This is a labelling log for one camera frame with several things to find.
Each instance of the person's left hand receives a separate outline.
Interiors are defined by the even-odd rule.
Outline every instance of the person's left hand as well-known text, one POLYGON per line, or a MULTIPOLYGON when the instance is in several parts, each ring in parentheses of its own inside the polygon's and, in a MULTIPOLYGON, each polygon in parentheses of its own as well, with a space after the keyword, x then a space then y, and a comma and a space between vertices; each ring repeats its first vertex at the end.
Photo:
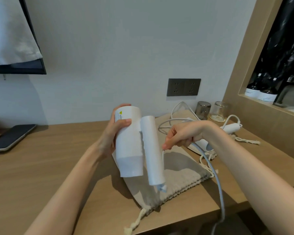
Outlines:
POLYGON ((104 158, 107 155, 111 155, 114 152, 115 137, 117 132, 124 127, 130 126, 132 123, 131 119, 122 119, 115 122, 114 113, 118 108, 130 105, 131 104, 125 103, 113 109, 110 121, 106 129, 103 131, 100 138, 87 149, 86 153, 95 154, 96 156, 98 156, 98 158, 104 158))

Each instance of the wooden countertop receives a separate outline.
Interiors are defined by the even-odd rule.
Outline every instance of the wooden countertop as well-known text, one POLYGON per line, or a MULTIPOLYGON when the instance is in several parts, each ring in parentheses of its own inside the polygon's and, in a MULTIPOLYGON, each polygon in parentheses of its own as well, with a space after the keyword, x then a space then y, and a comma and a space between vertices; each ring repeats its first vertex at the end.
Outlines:
MULTIPOLYGON (((0 154, 0 235, 23 234, 56 192, 87 147, 107 122, 40 126, 15 148, 0 154)), ((241 138, 260 140, 261 145, 241 143, 248 151, 294 186, 294 159, 245 129, 241 138)), ((186 149, 196 160, 199 156, 186 149)), ((231 173, 217 157, 226 213, 249 204, 231 173)), ((112 159, 102 161, 94 174, 90 196, 76 226, 76 235, 122 234, 136 220, 139 207, 112 159)), ((180 194, 142 219, 134 234, 162 226, 185 226, 215 219, 220 211, 215 180, 207 180, 180 194)))

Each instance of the electrical outlet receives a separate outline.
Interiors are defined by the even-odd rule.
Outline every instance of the electrical outlet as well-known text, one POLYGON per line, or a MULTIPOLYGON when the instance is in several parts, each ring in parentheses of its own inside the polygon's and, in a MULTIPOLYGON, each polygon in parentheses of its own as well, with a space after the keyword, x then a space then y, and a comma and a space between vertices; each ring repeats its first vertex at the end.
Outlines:
POLYGON ((197 95, 201 79, 169 78, 167 96, 197 95))
POLYGON ((167 96, 183 95, 185 79, 169 78, 167 96))

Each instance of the black smartphone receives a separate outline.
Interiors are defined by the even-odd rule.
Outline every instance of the black smartphone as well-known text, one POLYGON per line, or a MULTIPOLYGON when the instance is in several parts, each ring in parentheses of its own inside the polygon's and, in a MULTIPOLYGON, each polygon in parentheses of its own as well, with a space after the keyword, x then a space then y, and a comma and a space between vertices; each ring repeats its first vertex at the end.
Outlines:
POLYGON ((7 151, 21 141, 29 132, 36 127, 36 124, 16 125, 0 135, 0 152, 7 151))

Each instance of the wooden partition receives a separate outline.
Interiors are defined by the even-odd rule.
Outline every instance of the wooden partition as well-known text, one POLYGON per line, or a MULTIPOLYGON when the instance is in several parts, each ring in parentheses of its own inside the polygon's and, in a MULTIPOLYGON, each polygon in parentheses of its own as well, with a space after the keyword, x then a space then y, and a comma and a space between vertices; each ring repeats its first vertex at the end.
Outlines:
POLYGON ((223 101, 243 127, 294 158, 294 113, 244 96, 282 0, 257 0, 223 101))

